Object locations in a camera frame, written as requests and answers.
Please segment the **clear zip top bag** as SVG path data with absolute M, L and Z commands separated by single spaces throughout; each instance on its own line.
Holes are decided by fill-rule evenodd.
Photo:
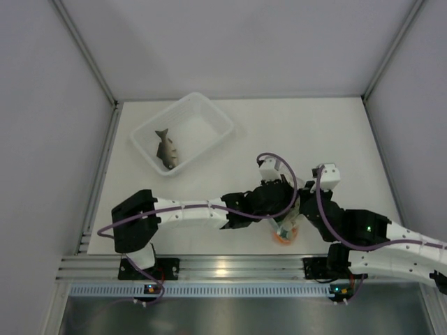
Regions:
M 293 188 L 293 178 L 290 172 L 283 166 L 285 170 L 285 177 L 282 177 L 282 181 L 285 181 L 291 188 Z M 292 228 L 299 228 L 299 196 L 295 199 L 295 204 L 292 209 L 282 219 L 268 219 L 272 233 L 277 230 L 291 230 Z

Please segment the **fake orange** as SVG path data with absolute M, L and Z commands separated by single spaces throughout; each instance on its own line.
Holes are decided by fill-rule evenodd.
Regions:
M 281 245 L 291 245 L 298 236 L 298 229 L 292 228 L 291 230 L 277 230 L 272 233 L 274 240 Z

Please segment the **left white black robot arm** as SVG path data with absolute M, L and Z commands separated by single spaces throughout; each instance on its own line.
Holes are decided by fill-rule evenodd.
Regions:
M 180 202 L 157 198 L 141 190 L 112 210 L 112 239 L 115 252 L 133 262 L 141 278 L 157 273 L 158 262 L 151 243 L 160 229 L 208 227 L 217 230 L 247 228 L 269 220 L 282 239 L 296 236 L 298 185 L 285 176 L 262 181 L 252 191 L 228 193 L 206 201 Z

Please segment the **fake grey fish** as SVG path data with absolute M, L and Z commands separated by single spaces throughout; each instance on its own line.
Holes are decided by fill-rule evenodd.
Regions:
M 160 138 L 156 157 L 162 161 L 167 169 L 173 170 L 178 166 L 178 153 L 173 141 L 168 137 L 168 129 L 155 131 L 155 133 Z

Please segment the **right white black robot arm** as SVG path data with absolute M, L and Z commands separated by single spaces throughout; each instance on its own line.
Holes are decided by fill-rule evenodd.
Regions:
M 446 293 L 446 243 L 366 209 L 342 209 L 332 191 L 313 181 L 298 191 L 300 214 L 329 244 L 325 256 L 304 261 L 305 277 L 322 281 L 387 276 Z

